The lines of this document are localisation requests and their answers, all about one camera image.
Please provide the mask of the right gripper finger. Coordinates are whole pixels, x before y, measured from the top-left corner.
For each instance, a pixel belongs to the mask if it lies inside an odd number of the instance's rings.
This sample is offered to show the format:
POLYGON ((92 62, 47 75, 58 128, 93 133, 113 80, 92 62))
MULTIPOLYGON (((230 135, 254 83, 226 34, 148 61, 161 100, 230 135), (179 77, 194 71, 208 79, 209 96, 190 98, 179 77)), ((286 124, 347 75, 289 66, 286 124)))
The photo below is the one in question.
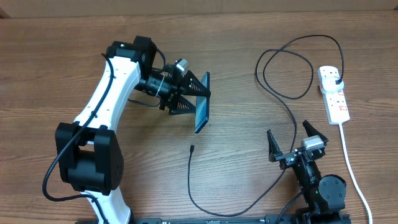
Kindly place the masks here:
POLYGON ((269 143, 269 161, 276 162, 282 155, 282 151, 280 150, 279 145, 277 144, 277 141, 275 140, 270 129, 267 131, 267 139, 269 143))
POLYGON ((319 136, 325 144, 328 142, 328 138, 316 130, 307 120, 304 120, 302 124, 308 137, 319 136))

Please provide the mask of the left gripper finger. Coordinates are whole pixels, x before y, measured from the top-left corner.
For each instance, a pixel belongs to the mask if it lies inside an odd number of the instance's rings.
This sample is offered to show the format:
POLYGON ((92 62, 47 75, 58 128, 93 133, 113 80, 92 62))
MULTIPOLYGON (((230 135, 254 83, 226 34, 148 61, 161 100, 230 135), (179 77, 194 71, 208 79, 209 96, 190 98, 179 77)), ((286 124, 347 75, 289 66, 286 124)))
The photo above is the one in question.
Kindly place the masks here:
POLYGON ((169 115, 189 114, 196 112, 196 107, 182 95, 174 95, 168 105, 169 115))
POLYGON ((180 89, 183 95, 209 96, 209 89, 190 70, 182 78, 180 89))

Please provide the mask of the Galaxy S24+ smartphone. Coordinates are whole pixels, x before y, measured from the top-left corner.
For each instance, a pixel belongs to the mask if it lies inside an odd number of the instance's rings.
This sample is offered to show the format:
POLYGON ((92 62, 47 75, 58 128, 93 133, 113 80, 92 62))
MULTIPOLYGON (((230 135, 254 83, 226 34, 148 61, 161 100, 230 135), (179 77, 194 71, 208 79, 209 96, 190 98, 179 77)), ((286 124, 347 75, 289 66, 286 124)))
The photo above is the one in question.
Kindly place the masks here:
MULTIPOLYGON (((206 72, 201 80, 207 90, 210 90, 210 73, 206 72)), ((198 96, 196 98, 195 133, 198 134, 210 118, 210 96, 198 96)))

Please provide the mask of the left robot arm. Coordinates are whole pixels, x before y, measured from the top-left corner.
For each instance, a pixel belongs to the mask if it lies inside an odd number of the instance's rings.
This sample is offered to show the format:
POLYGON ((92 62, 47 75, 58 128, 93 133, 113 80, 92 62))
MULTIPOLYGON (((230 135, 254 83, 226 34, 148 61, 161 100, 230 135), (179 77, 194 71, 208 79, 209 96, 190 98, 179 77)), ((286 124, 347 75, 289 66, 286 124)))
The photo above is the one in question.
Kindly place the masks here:
POLYGON ((57 156, 52 167, 75 190, 87 198, 98 223, 133 223, 120 183, 124 159, 116 130, 133 90, 159 100, 159 108, 171 115, 195 115, 199 133, 210 118, 210 74, 197 78, 185 59, 153 66, 160 50, 137 36, 132 43, 115 41, 104 53, 103 76, 93 96, 72 123, 60 123, 55 132, 57 156))

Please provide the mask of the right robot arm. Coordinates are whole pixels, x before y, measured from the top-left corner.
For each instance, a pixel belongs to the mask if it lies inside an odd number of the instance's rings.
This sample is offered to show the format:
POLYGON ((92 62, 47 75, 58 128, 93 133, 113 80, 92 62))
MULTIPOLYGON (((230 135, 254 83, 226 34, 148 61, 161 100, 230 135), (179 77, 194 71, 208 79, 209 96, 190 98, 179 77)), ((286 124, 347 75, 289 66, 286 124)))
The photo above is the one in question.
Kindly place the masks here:
POLYGON ((267 131, 269 161, 282 170, 293 169, 300 192, 278 215, 266 215, 266 223, 350 224, 345 209, 346 181, 335 174, 321 175, 316 160, 325 155, 328 138, 308 121, 303 122, 307 138, 294 151, 283 154, 271 131, 267 131))

